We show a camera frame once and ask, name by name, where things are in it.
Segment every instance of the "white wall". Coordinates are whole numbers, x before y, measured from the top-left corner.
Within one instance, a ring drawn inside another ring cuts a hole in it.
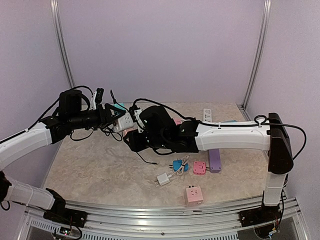
[[[76,84],[123,102],[240,104],[263,9],[264,0],[59,1]]]
[[[312,235],[320,235],[320,2],[273,0],[262,61],[248,106],[251,117],[277,112],[301,126],[307,145],[294,161],[287,190]],[[288,130],[293,154],[303,135]]]
[[[0,139],[29,127],[68,88],[49,0],[0,0],[0,81]],[[56,151],[39,149],[4,173],[40,187]],[[1,240],[14,239],[24,209],[0,209]]]

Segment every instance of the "wire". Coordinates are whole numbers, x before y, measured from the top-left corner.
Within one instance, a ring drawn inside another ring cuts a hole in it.
[[[89,129],[91,129],[92,132],[91,132],[88,136],[86,136],[86,137],[84,137],[84,138],[79,138],[79,139],[74,139],[74,138],[72,138],[72,134],[74,134],[74,132],[75,132],[74,130],[72,130],[72,132],[71,132],[71,134],[70,134],[70,139],[73,140],[73,141],[75,141],[75,142],[79,142],[79,141],[82,141],[82,140],[85,140],[85,139],[91,137],[91,135],[94,133],[95,130],[94,130],[92,127],[90,127]]]
[[[259,237],[258,234],[257,234],[257,232],[256,232],[256,230],[258,230],[258,229],[259,229],[259,228],[253,228],[254,234],[256,235],[256,237],[257,237],[258,239],[261,239],[261,240],[269,240],[269,239],[270,239],[270,237],[266,237],[266,238],[261,238],[261,237]]]
[[[8,207],[7,208],[5,208],[3,205],[2,205],[2,201],[0,202],[0,206],[1,206],[1,208],[3,209],[3,210],[5,210],[5,211],[9,211],[9,209],[10,209],[10,202],[9,201],[7,201],[7,203],[8,203]]]
[[[93,92],[92,92],[92,90],[91,90],[88,86],[84,86],[84,85],[75,86],[75,87],[71,88],[70,90],[79,89],[79,88],[88,89],[88,90],[91,92],[91,95],[92,95],[92,96],[94,95]],[[47,114],[47,112],[49,112],[49,111],[57,104],[57,102],[59,102],[59,98],[58,98],[57,100],[55,100],[54,103],[53,103],[51,106],[49,106],[49,107],[41,114],[41,116],[40,116],[30,127],[28,127],[27,130],[29,131],[30,129],[32,129],[32,128]],[[0,144],[3,144],[4,142],[6,142],[6,141],[8,141],[8,140],[10,140],[10,139],[13,139],[13,138],[15,138],[15,137],[17,137],[17,136],[19,136],[19,135],[21,135],[21,134],[24,134],[24,133],[26,133],[26,132],[27,132],[26,130],[23,130],[23,131],[20,131],[20,132],[18,132],[18,133],[16,133],[16,134],[12,135],[12,136],[9,136],[9,137],[1,140],[1,141],[0,141]]]
[[[170,155],[170,154],[174,154],[173,151],[161,153],[161,152],[158,152],[156,148],[152,148],[152,150],[153,150],[156,154],[158,154],[158,155],[160,155],[160,156],[167,156],[167,155]]]
[[[282,212],[281,212],[281,216],[280,216],[280,220],[279,220],[277,229],[280,227],[280,224],[281,224],[282,218],[284,216],[284,212],[285,212],[285,201],[284,201],[284,195],[283,195],[284,193],[285,193],[285,191],[282,189],[282,192],[281,192]]]
[[[112,100],[113,100],[113,104],[118,104],[121,108],[124,108],[127,112],[129,112],[129,110],[128,110],[125,106],[121,106],[121,105],[117,102],[117,100],[116,100],[116,98],[115,98],[115,95],[114,95],[114,92],[112,91],[112,89],[110,90],[110,95],[111,95],[111,98],[112,98]]]
[[[146,161],[144,160],[144,158],[138,153],[136,152],[136,154],[138,154],[138,156],[142,159],[142,161],[144,161],[146,164],[158,164],[157,162],[149,162],[149,161]]]
[[[123,136],[122,136],[119,132],[114,132],[114,130],[111,129],[110,127],[108,127],[108,126],[107,126],[105,129],[100,129],[100,130],[101,130],[101,132],[103,132],[107,137],[109,137],[110,135],[112,135],[112,137],[113,137],[116,141],[118,141],[118,142],[121,142],[121,141],[124,139]]]
[[[303,133],[304,141],[303,141],[303,145],[300,148],[300,150],[292,158],[293,160],[298,157],[298,155],[303,151],[303,149],[305,148],[305,146],[307,144],[307,134],[301,127],[296,126],[296,125],[291,125],[291,124],[285,124],[285,123],[269,123],[269,122],[266,122],[268,120],[268,118],[265,115],[257,115],[256,117],[254,117],[254,121],[255,121],[254,124],[212,124],[212,123],[206,123],[206,122],[202,122],[200,120],[196,120],[194,117],[183,116],[177,110],[175,110],[175,109],[173,109],[173,108],[171,108],[171,107],[169,107],[169,106],[167,106],[165,104],[162,104],[162,103],[159,103],[159,102],[147,99],[147,98],[137,98],[136,100],[134,100],[132,105],[135,106],[137,104],[137,102],[139,102],[139,101],[146,101],[146,102],[150,102],[150,103],[153,103],[153,104],[157,104],[157,105],[162,106],[162,107],[164,107],[166,109],[169,109],[170,111],[174,112],[175,114],[177,114],[179,117],[181,117],[184,120],[191,120],[191,121],[197,122],[199,124],[202,124],[202,125],[205,125],[205,126],[210,126],[210,127],[219,127],[219,128],[222,128],[222,127],[258,127],[259,125],[269,125],[269,126],[282,126],[282,127],[298,129]],[[258,121],[259,118],[264,118],[264,120],[262,122],[259,122]]]
[[[306,144],[307,144],[307,134],[305,132],[305,130],[303,130],[301,127],[296,126],[296,125],[291,125],[291,124],[284,124],[284,123],[263,123],[263,125],[270,125],[270,126],[283,126],[283,127],[288,127],[288,128],[294,128],[294,129],[298,129],[303,133],[304,136],[304,141],[303,141],[303,145],[300,148],[300,150],[294,155],[294,157],[292,158],[293,160],[295,160],[298,155],[303,151],[303,149],[305,148]]]
[[[44,209],[44,208],[42,208],[42,207],[39,207],[39,206],[35,206],[35,207],[36,207],[37,209],[41,209],[41,210],[44,211],[44,212],[47,212],[48,214],[55,215],[55,216],[57,216],[58,218],[60,218],[61,220],[63,220],[63,221],[69,222],[68,219],[66,219],[66,218],[64,218],[63,216],[60,216],[60,215],[58,215],[58,214],[56,214],[56,213],[54,213],[54,212],[51,212],[51,211],[48,212],[46,209]],[[71,225],[71,221],[72,221],[72,217],[71,217],[71,219],[70,219],[70,227],[76,227],[76,228],[78,229],[79,233],[80,233],[80,236],[77,237],[77,238],[69,238],[69,239],[63,239],[63,240],[80,240],[80,239],[82,239],[83,234],[82,234],[81,229],[80,229],[78,226],[72,226],[72,225]]]
[[[153,100],[150,100],[150,99],[147,99],[147,98],[137,98],[136,100],[134,100],[133,102],[133,106],[137,104],[137,102],[140,102],[140,101],[145,101],[145,102],[150,102],[150,103],[153,103],[153,104],[157,104],[159,106],[162,106],[166,109],[169,109],[170,111],[174,112],[175,114],[177,114],[180,118],[184,119],[184,120],[191,120],[193,122],[196,122],[196,123],[199,123],[199,124],[202,124],[202,125],[205,125],[205,126],[210,126],[210,127],[257,127],[259,126],[259,123],[254,123],[254,124],[213,124],[213,123],[206,123],[206,122],[202,122],[200,120],[196,120],[195,117],[190,117],[190,116],[184,116],[182,115],[180,112],[178,112],[177,110],[165,105],[165,104],[162,104],[160,102],[157,102],[157,101],[153,101]]]

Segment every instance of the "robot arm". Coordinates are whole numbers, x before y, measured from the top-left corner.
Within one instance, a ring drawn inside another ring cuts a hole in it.
[[[102,101],[103,89],[94,93],[92,108],[82,110],[82,99],[89,100],[80,90],[67,90],[59,96],[59,107],[53,115],[41,119],[34,127],[19,132],[0,142],[0,202],[10,201],[47,210],[46,219],[83,227],[87,214],[65,208],[66,201],[51,189],[41,189],[5,176],[3,170],[14,161],[32,151],[55,144],[71,135],[76,129],[105,129],[121,118],[125,111]]]
[[[276,113],[263,122],[213,123],[187,120],[176,125],[163,106],[151,106],[138,116],[139,129],[130,131],[124,141],[134,152],[152,148],[169,153],[198,153],[219,148],[243,148],[268,151],[268,173],[261,207],[240,213],[243,227],[280,217],[281,194],[288,173],[293,168],[290,139]]]
[[[68,90],[60,94],[59,107],[52,116],[40,120],[33,128],[9,137],[0,142],[0,202],[3,200],[31,205],[47,210],[44,218],[69,224],[72,217],[74,226],[83,227],[87,214],[83,211],[65,208],[66,201],[51,189],[40,189],[28,184],[6,178],[2,170],[22,156],[41,147],[55,144],[71,135],[76,129],[105,129],[110,125],[123,131],[120,122],[128,114],[110,104],[104,108],[103,89],[94,94],[94,104],[81,110],[84,98],[79,90]],[[279,215],[279,201],[285,178],[293,168],[293,159],[288,134],[276,113],[270,113],[267,124],[254,121],[229,123],[209,123],[194,120],[176,125],[163,106],[151,106],[144,111],[133,105],[129,115],[139,129],[129,131],[123,138],[133,152],[152,148],[167,149],[171,153],[198,153],[218,148],[244,148],[268,151],[268,175],[264,197],[260,208],[245,211],[241,215],[242,225],[249,226],[268,222]]]

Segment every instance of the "blue plug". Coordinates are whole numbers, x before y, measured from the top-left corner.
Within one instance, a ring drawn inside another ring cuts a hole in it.
[[[172,163],[173,171],[176,172],[181,167],[181,164],[182,164],[182,160],[181,159],[174,160],[173,163]],[[184,172],[188,171],[188,169],[189,169],[189,164],[187,163],[184,166]]]

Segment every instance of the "pink socket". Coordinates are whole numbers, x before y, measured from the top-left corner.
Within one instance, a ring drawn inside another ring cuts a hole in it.
[[[205,175],[206,163],[204,161],[195,161],[193,163],[193,173],[196,175]]]

